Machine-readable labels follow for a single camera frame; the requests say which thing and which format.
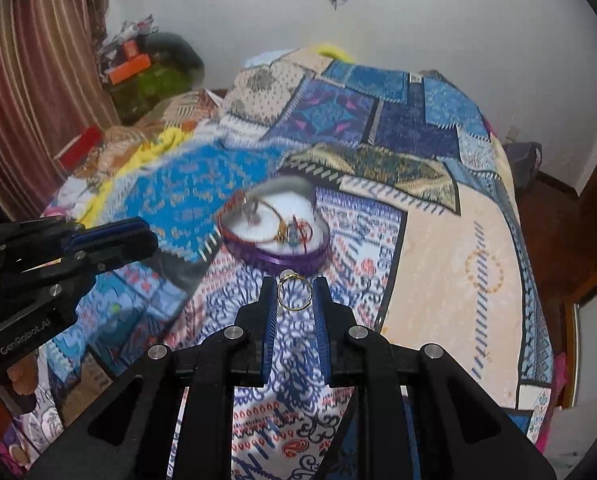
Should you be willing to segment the gold ring earring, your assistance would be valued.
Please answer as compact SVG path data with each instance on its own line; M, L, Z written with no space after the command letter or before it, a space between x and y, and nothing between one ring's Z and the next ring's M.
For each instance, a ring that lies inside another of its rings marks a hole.
M313 286L307 278L297 272L286 269L278 278L277 301L281 309L300 312L313 302Z

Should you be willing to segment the yellow blanket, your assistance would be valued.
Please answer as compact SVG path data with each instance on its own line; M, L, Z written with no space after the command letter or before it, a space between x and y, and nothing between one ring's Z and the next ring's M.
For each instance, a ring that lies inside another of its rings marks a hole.
M219 108L222 101L221 97L218 96L216 91L207 91L210 92L210 96L217 102ZM202 120L200 124L203 124L203 122L207 122L210 119L214 119L217 116L218 110L216 110L215 115ZM98 218L106 201L106 196L108 196L108 192L111 191L112 182L117 176L123 176L123 174L127 174L129 171L149 164L149 162L153 162L164 154L175 150L178 145L188 141L194 136L194 130L191 132L184 132L179 128L174 127L165 129L157 139L154 142L149 143L146 148L138 148L137 152L131 156L128 162L125 162L125 164L117 170L113 177L104 180L98 186L92 186L85 179L71 176L67 181L67 185L76 185L77 194L70 199L70 203L65 207L65 214L67 217L82 222L85 226L92 226L94 220Z

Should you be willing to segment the brown patterned blanket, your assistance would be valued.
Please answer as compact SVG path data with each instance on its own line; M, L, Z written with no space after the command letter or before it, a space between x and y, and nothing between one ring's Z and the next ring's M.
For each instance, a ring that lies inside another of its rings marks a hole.
M192 90L157 104L132 126L113 126L99 133L93 147L78 164L73 176L98 186L111 178L138 148L146 148L167 128L191 132L202 120L218 110L217 102L205 89Z

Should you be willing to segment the red book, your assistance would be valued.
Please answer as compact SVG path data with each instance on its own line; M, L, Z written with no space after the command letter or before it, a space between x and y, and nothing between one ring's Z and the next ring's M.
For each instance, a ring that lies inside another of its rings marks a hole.
M59 154L53 157L66 171L73 172L85 161L89 153L103 140L103 130L92 125L79 136L68 142Z

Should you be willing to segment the purple heart-shaped tin box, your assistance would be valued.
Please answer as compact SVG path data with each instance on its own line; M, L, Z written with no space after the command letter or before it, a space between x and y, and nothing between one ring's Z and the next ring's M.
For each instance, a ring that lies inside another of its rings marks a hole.
M274 177L234 192L216 223L234 258L272 275L286 269L313 275L329 257L329 224L315 186L301 177Z

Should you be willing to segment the orange box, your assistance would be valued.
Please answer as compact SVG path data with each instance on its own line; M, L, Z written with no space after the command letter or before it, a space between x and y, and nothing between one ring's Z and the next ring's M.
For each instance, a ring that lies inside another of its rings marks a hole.
M147 70L152 65L149 55L139 54L108 72L108 80L115 86Z

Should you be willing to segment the green patterned cloth pile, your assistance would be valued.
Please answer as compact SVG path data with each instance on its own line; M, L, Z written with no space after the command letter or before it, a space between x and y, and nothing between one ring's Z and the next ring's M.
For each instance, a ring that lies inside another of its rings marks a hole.
M151 67L113 86L108 72L139 54L149 55ZM123 46L110 44L99 54L99 68L104 88L124 126L137 122L157 104L191 90L205 72L201 56L172 32L139 35Z

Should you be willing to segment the striped brown curtain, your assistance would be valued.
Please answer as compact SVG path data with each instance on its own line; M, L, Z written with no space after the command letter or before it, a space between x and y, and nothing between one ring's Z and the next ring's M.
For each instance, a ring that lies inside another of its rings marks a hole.
M108 0L0 0L0 204L39 216L67 171L58 155L120 121L99 76Z

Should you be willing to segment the patchwork patterned bedspread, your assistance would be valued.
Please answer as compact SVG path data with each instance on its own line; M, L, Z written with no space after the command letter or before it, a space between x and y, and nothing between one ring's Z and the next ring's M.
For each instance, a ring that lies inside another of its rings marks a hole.
M68 426L91 359L120 374L151 342L199 344L256 297L263 270L228 252L213 215L273 172L316 188L332 298L402 346L447 348L538 439L553 348L500 142L439 76L303 49L253 58L216 118L113 180L93 226L138 214L161 252L104 274L77 324L41 350L36 410L14 419L0 444L16 474Z

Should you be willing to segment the brown wooden door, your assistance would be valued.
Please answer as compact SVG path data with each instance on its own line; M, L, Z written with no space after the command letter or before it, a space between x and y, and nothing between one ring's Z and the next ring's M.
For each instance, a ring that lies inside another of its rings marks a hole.
M597 164L579 196L579 224L574 249L573 288L562 304L567 356L567 383L560 397L563 408L571 408L575 404L579 386L579 306L597 292Z

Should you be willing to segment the dark bag on floor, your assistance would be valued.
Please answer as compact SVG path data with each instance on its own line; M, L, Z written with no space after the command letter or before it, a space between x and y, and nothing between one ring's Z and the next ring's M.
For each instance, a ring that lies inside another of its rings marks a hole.
M543 147L537 142L512 142L504 145L516 190L525 190L535 180L541 162Z

